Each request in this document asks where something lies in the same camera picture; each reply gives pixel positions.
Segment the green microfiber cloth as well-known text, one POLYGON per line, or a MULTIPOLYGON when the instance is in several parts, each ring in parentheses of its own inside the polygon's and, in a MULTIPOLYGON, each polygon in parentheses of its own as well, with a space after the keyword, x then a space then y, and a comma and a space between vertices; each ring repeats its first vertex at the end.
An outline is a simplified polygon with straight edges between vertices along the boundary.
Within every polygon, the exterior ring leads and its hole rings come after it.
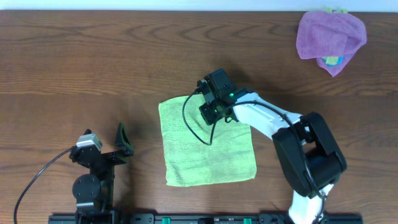
POLYGON ((240 182, 255 178, 251 128, 219 121, 209 126, 201 117, 201 95, 179 96, 159 104, 167 185, 240 182))

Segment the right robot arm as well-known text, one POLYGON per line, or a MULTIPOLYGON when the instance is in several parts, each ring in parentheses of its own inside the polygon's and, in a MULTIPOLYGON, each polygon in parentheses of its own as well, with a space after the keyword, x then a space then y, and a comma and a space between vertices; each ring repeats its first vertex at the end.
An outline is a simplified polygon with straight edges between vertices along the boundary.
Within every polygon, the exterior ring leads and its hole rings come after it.
POLYGON ((272 140, 282 172, 294 194, 288 211, 292 223, 326 223, 328 194, 347 169, 346 159, 326 121, 315 112, 288 112, 254 90, 238 88, 223 69, 198 81, 195 93, 206 124, 224 119, 248 124, 272 140))

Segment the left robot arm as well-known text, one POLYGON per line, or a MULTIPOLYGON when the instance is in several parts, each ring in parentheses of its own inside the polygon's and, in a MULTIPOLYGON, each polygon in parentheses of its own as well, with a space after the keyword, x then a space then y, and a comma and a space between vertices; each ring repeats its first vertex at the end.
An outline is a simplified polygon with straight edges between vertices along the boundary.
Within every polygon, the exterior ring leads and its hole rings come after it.
POLYGON ((90 170, 77 178, 72 187, 78 214, 86 217, 105 215, 113 209, 114 167, 127 162, 134 155, 125 125, 119 123, 114 145, 117 151, 102 153, 99 137, 87 129, 72 147, 72 162, 90 170))

